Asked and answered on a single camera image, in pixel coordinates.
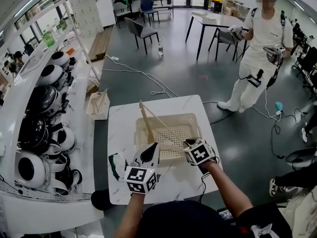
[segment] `man in white clothes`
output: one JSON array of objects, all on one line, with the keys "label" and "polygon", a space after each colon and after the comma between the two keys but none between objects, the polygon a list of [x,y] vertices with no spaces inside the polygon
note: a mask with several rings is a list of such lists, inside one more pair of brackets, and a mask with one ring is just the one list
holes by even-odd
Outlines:
[{"label": "man in white clothes", "polygon": [[[284,58],[290,56],[293,47],[292,25],[285,20],[285,16],[274,9],[276,0],[257,0],[257,2],[262,3],[262,8],[249,11],[245,20],[249,31],[241,33],[244,39],[250,40],[250,46],[240,63],[239,79],[234,85],[231,99],[228,102],[218,102],[220,108],[232,112],[242,113],[255,104],[274,76],[277,57],[269,55],[264,47],[282,45],[286,49]],[[260,70],[263,70],[263,74],[258,78]],[[256,87],[250,83],[251,76],[258,78],[261,84]]]}]

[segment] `wooden bench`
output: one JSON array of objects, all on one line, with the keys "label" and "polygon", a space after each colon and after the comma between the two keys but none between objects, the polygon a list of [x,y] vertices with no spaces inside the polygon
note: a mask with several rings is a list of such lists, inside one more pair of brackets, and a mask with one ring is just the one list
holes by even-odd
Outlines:
[{"label": "wooden bench", "polygon": [[112,26],[98,33],[89,50],[88,56],[91,62],[103,60],[111,37]]}]

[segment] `white t-shirt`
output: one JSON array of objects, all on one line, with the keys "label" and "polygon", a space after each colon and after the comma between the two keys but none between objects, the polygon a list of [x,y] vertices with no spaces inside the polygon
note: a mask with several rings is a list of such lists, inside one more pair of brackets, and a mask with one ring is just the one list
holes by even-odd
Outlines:
[{"label": "white t-shirt", "polygon": [[250,9],[245,24],[253,28],[253,39],[250,41],[250,47],[246,51],[243,59],[246,64],[254,67],[261,67],[266,70],[275,70],[276,66],[267,60],[265,46],[280,45],[286,48],[293,47],[293,28],[291,23],[286,20],[283,31],[281,23],[281,14],[275,10],[272,19],[263,19],[262,10],[258,8],[252,18],[252,9]]}]

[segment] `white plastic container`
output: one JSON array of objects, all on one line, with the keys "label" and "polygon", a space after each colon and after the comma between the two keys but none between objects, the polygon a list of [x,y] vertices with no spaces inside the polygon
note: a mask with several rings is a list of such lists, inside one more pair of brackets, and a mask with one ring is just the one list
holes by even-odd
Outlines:
[{"label": "white plastic container", "polygon": [[[197,124],[197,118],[193,113],[162,116],[158,117],[162,120],[180,139],[191,137],[202,137],[200,128]],[[177,139],[173,133],[163,126],[155,117],[148,117],[150,126],[153,131],[154,139],[157,143],[164,145],[171,145],[174,147],[183,148],[183,145],[179,139]],[[143,118],[139,118],[136,121],[136,133],[135,144],[137,150],[148,144],[148,131]],[[161,147],[159,153],[160,160],[172,160],[185,158],[183,151],[177,151],[175,148]]]},{"label": "white plastic container", "polygon": [[110,100],[106,93],[93,93],[90,96],[86,113],[93,120],[107,120]]}]

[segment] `beige basket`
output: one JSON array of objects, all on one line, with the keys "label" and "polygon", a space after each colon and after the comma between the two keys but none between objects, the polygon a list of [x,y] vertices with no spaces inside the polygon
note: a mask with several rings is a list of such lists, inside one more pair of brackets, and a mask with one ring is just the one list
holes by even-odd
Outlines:
[{"label": "beige basket", "polygon": [[[164,122],[180,139],[191,137],[201,137],[197,119],[194,114],[182,114],[158,117]],[[155,117],[149,117],[151,129],[155,141],[164,145],[171,145],[183,148],[182,142],[177,139],[173,133],[163,126]],[[148,131],[144,119],[137,119],[136,122],[136,146],[137,150],[148,144]],[[160,160],[171,160],[185,158],[182,151],[161,147]]]}]

